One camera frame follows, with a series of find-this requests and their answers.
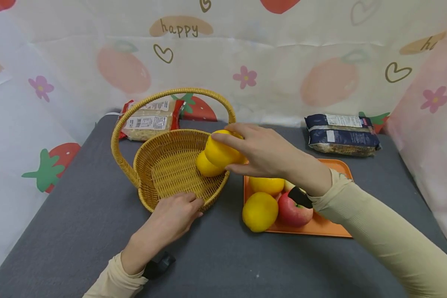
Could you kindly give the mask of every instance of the yellow lemon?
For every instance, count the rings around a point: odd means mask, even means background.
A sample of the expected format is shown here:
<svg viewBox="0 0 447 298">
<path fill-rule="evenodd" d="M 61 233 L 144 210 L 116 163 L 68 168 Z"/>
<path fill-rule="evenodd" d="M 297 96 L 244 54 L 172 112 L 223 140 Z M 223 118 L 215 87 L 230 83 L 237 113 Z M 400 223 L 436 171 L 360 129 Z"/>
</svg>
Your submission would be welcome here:
<svg viewBox="0 0 447 298">
<path fill-rule="evenodd" d="M 269 195 L 277 195 L 284 188 L 284 179 L 249 177 L 248 184 L 254 192 L 266 192 Z"/>
<path fill-rule="evenodd" d="M 205 157 L 204 151 L 199 153 L 197 156 L 197 159 L 195 160 L 195 164 L 197 166 L 197 169 L 204 177 L 214 177 L 218 176 L 221 173 L 224 172 L 224 168 L 219 168 L 214 166 L 207 157 Z"/>
<path fill-rule="evenodd" d="M 232 134 L 230 131 L 225 129 L 218 130 L 216 132 L 218 134 L 235 135 L 236 137 L 242 138 L 239 135 Z M 211 136 L 207 139 L 204 152 L 209 162 L 219 168 L 224 168 L 231 163 L 242 163 L 245 161 L 245 158 L 243 158 L 239 151 L 235 150 L 234 148 L 230 148 L 221 142 L 214 141 Z"/>
<path fill-rule="evenodd" d="M 242 219 L 248 228 L 255 233 L 270 228 L 278 216 L 278 203 L 269 194 L 256 192 L 243 205 Z"/>
</svg>

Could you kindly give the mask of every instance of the strawberry print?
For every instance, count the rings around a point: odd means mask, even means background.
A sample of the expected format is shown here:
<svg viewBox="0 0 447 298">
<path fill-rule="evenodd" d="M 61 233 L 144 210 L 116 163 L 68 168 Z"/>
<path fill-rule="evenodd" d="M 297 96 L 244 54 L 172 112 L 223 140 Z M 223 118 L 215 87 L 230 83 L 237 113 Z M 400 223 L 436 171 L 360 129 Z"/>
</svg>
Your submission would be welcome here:
<svg viewBox="0 0 447 298">
<path fill-rule="evenodd" d="M 217 117 L 210 106 L 200 98 L 193 95 L 193 93 L 187 93 L 182 98 L 178 98 L 175 95 L 171 95 L 174 100 L 183 100 L 185 105 L 180 113 L 184 120 L 194 121 L 211 121 L 216 122 Z"/>
<path fill-rule="evenodd" d="M 22 177 L 36 178 L 36 188 L 49 194 L 80 148 L 79 144 L 75 142 L 67 142 L 53 148 L 50 152 L 43 149 L 40 152 L 38 170 L 24 173 Z"/>
<path fill-rule="evenodd" d="M 384 113 L 380 114 L 378 116 L 369 117 L 371 119 L 371 123 L 374 126 L 374 130 L 376 134 L 379 134 L 381 129 L 384 127 L 384 124 L 386 123 L 387 119 L 389 119 L 390 113 Z M 364 112 L 359 112 L 359 117 L 366 117 Z"/>
</svg>

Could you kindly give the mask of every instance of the food package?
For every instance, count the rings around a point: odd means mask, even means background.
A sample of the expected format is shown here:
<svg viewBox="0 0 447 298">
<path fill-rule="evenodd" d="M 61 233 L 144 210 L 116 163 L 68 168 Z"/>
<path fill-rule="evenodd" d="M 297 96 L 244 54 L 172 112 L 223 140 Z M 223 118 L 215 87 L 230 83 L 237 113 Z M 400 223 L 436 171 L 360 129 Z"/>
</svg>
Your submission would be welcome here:
<svg viewBox="0 0 447 298">
<path fill-rule="evenodd" d="M 136 103 L 133 100 L 126 103 L 119 118 Z M 184 101 L 181 100 L 153 101 L 146 104 L 129 117 L 119 138 L 147 141 L 155 135 L 179 129 L 179 114 L 183 104 Z"/>
<path fill-rule="evenodd" d="M 371 119 L 359 116 L 315 114 L 305 118 L 308 145 L 323 153 L 373 156 L 381 145 Z"/>
</svg>

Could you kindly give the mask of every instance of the red apple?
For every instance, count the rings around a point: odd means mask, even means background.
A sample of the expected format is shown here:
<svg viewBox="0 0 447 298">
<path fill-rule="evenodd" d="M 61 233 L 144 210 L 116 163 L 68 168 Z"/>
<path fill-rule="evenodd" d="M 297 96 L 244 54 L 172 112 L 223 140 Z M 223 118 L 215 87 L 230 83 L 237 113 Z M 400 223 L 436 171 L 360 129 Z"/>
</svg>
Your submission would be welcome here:
<svg viewBox="0 0 447 298">
<path fill-rule="evenodd" d="M 296 204 L 288 193 L 282 194 L 278 199 L 278 220 L 294 228 L 306 225 L 312 219 L 313 210 Z"/>
</svg>

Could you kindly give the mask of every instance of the backdrop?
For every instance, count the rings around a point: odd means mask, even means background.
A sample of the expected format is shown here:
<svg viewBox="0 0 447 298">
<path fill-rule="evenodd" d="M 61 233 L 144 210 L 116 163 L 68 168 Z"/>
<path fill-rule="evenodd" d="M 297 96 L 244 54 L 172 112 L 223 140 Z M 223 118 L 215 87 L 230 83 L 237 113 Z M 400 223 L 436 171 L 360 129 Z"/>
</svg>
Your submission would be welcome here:
<svg viewBox="0 0 447 298">
<path fill-rule="evenodd" d="M 446 28 L 447 0 L 0 0 L 0 264 L 126 101 L 202 87 L 246 122 L 364 113 L 381 128 Z M 184 118 L 226 119 L 179 98 Z"/>
<path fill-rule="evenodd" d="M 421 67 L 386 128 L 447 237 L 447 36 Z"/>
</svg>

